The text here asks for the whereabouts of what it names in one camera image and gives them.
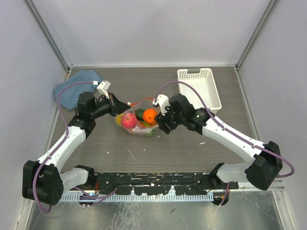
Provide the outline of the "yellow toy lemon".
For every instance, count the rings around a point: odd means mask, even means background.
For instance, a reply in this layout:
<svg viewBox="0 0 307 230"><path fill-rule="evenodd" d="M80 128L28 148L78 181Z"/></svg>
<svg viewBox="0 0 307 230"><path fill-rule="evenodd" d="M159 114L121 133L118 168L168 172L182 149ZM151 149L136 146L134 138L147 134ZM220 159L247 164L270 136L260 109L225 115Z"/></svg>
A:
<svg viewBox="0 0 307 230"><path fill-rule="evenodd" d="M116 124L119 125L119 126L121 126L122 117L123 117L122 114L116 116Z"/></svg>

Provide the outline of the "red toy apple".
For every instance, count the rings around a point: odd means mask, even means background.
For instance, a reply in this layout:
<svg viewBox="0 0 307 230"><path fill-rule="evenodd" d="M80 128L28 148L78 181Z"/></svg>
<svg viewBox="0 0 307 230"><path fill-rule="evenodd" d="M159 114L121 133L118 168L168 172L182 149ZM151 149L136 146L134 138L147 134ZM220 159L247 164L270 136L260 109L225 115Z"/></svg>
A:
<svg viewBox="0 0 307 230"><path fill-rule="evenodd" d="M121 125L125 129L133 129L137 125L137 119L134 113L125 113L121 119Z"/></svg>

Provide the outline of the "dark green toy avocado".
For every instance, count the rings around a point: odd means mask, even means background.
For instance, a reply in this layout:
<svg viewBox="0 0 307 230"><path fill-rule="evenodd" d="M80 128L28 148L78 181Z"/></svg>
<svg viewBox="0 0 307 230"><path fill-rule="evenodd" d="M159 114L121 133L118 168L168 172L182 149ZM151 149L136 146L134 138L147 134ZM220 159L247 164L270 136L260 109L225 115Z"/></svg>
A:
<svg viewBox="0 0 307 230"><path fill-rule="evenodd" d="M139 109L135 110L134 112L135 112L135 116L136 116L137 120L143 121L143 113L145 112L145 110L139 108Z"/></svg>

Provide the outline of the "clear zip bag orange zipper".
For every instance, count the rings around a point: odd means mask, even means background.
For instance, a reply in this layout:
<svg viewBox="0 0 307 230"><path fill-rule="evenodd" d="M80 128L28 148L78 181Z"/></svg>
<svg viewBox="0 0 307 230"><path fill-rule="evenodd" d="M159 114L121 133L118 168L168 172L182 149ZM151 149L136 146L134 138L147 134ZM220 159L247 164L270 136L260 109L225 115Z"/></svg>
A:
<svg viewBox="0 0 307 230"><path fill-rule="evenodd" d="M147 110L152 112L152 114L154 114L153 111L157 114L160 112L160 109L152 105L153 100L152 97L146 97L135 103L127 102L130 109L116 116L115 123L131 134L146 137L152 136L158 129L158 124L146 122L143 119L143 114Z"/></svg>

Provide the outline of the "orange toy fruit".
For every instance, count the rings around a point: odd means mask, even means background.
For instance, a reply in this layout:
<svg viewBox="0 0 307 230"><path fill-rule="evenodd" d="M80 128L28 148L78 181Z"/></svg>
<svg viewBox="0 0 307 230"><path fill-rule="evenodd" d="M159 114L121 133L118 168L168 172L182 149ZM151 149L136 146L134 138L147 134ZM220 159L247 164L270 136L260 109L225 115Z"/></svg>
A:
<svg viewBox="0 0 307 230"><path fill-rule="evenodd" d="M144 122L146 122L149 125L154 125L156 123L155 121L156 116L157 112L154 109L147 109L142 114Z"/></svg>

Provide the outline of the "green toy fruit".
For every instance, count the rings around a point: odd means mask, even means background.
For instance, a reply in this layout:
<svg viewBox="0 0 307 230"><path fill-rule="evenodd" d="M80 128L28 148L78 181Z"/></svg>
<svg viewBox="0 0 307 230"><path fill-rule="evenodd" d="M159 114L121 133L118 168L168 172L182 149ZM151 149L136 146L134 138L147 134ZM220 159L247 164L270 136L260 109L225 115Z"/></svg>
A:
<svg viewBox="0 0 307 230"><path fill-rule="evenodd" d="M142 121L141 125L141 133L144 134L146 137L150 137L155 133L156 125L148 124L145 121Z"/></svg>

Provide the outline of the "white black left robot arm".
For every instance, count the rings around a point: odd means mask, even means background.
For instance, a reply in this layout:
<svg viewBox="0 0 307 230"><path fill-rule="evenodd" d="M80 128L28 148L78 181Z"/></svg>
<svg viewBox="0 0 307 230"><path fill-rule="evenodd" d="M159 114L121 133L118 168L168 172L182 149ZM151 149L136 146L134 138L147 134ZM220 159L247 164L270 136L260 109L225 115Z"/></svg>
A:
<svg viewBox="0 0 307 230"><path fill-rule="evenodd" d="M91 92L81 93L75 115L64 134L38 160L25 163L22 196L37 203L54 206L66 191L78 186L85 190L94 188L96 176L93 168L77 165L65 173L61 169L75 149L89 137L97 118L104 115L115 117L128 109L130 106L119 101L113 93L101 95L99 99Z"/></svg>

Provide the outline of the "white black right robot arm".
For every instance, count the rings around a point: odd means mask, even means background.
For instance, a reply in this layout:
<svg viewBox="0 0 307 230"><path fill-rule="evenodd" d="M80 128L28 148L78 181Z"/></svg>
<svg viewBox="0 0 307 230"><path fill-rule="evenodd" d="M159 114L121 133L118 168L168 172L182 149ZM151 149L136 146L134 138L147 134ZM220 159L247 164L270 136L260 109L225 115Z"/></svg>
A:
<svg viewBox="0 0 307 230"><path fill-rule="evenodd" d="M166 134L183 125L218 141L244 160L236 164L219 163L210 177L214 188L220 189L229 182L249 182L260 190L267 190L283 168L276 143L265 144L242 134L205 108L194 108L182 94L171 98L160 94L152 104L160 108L155 120Z"/></svg>

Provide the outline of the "white perforated plastic basket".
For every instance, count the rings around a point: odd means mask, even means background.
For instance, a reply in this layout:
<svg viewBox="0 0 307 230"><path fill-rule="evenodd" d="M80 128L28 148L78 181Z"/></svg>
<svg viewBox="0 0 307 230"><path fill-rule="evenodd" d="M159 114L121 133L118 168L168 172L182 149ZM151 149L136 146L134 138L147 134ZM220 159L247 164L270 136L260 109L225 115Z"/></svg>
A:
<svg viewBox="0 0 307 230"><path fill-rule="evenodd" d="M210 68L179 69L177 70L177 80L194 88L212 113L216 114L222 108L213 72ZM178 89L179 93L186 96L194 108L203 107L196 93L188 86L179 83Z"/></svg>

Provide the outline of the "blue folded cloth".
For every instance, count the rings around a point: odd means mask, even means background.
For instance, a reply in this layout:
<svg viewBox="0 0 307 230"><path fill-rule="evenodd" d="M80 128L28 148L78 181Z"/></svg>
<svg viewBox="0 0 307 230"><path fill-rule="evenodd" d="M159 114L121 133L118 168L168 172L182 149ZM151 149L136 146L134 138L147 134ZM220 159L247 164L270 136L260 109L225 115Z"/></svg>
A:
<svg viewBox="0 0 307 230"><path fill-rule="evenodd" d="M101 82L102 78L94 70L79 70L66 82L59 84L53 89L54 99L57 101L59 93L66 87L80 82L97 81ZM90 83L78 84L66 89L60 96L59 103L68 111L73 110L77 106L79 95L83 92L94 92L97 85Z"/></svg>

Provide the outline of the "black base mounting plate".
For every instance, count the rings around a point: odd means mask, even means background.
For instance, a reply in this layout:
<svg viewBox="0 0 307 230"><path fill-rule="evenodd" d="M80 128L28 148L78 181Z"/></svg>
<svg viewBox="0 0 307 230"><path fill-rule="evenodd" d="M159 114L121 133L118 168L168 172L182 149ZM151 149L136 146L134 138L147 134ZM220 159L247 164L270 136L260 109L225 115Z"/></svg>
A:
<svg viewBox="0 0 307 230"><path fill-rule="evenodd" d="M104 172L94 175L91 185L79 185L82 190L96 190L102 195L116 191L117 195L166 195L173 188L179 195L205 195L213 190L225 190L227 184L202 172Z"/></svg>

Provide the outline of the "left aluminium corner post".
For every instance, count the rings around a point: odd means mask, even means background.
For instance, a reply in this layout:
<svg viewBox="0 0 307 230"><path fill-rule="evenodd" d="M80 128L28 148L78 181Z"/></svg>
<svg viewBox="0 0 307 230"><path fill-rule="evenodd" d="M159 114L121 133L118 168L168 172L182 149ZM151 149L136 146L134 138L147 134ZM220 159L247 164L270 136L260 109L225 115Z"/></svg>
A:
<svg viewBox="0 0 307 230"><path fill-rule="evenodd" d="M37 7L35 6L34 2L32 0L24 0L25 5L29 9L30 13L32 14L34 20L38 24L38 27L40 28L42 34L46 38L47 42L51 46L51 49L53 50L55 56L63 66L63 68L69 72L71 70L70 65L67 63L66 59L63 56L63 53L60 51L59 46L57 45L55 39L53 38L50 30L48 29L43 17L39 13Z"/></svg>

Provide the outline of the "aluminium corner post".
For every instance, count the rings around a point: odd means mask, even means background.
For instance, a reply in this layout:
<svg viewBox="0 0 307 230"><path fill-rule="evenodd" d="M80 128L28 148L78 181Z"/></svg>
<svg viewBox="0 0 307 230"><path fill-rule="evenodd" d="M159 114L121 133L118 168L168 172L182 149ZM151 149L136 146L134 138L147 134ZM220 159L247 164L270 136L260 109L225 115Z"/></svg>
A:
<svg viewBox="0 0 307 230"><path fill-rule="evenodd" d="M32 14L34 20L38 24L38 27L40 28L42 34L46 38L47 42L51 46L51 49L53 50L55 56L63 66L63 68L69 72L71 70L70 65L67 63L66 59L63 56L63 53L60 51L59 46L57 45L55 39L53 38L50 30L48 29L43 17L39 13L37 7L35 6L34 2L32 0L24 0L25 5L29 9L30 13Z"/></svg>
<svg viewBox="0 0 307 230"><path fill-rule="evenodd" d="M257 41L258 37L260 36L262 30L264 29L266 23L268 22L270 16L274 12L276 6L278 5L279 0L270 0L267 4L263 14L261 15L247 45L244 48L242 55L240 56L237 64L235 65L235 69L239 71L246 60L249 52L251 51L252 47L254 46L255 42Z"/></svg>

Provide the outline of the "right aluminium corner post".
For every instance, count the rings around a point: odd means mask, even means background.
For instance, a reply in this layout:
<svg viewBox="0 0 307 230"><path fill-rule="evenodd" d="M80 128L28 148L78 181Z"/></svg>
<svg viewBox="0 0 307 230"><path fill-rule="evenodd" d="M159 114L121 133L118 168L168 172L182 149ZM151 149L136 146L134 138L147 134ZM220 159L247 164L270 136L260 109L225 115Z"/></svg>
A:
<svg viewBox="0 0 307 230"><path fill-rule="evenodd" d="M262 30L264 29L266 23L268 22L270 16L274 12L276 6L278 5L279 0L270 0L267 4L263 14L261 15L247 45L244 48L242 55L240 56L237 64L235 65L235 69L239 71L246 60L249 52L251 51L252 47L254 46L255 42L257 41L258 37L260 36Z"/></svg>

